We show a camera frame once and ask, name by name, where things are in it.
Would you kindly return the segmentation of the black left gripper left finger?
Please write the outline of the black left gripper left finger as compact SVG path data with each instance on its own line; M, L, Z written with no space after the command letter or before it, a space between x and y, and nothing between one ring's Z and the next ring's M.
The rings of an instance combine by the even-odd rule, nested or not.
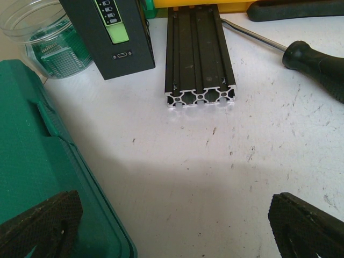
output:
M50 197L1 224L1 257L70 257L82 214L76 190Z

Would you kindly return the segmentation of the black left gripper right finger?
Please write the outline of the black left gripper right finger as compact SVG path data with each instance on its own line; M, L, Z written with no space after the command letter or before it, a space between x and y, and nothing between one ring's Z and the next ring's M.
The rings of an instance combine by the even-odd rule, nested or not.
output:
M343 257L343 221L288 192L268 212L281 257Z

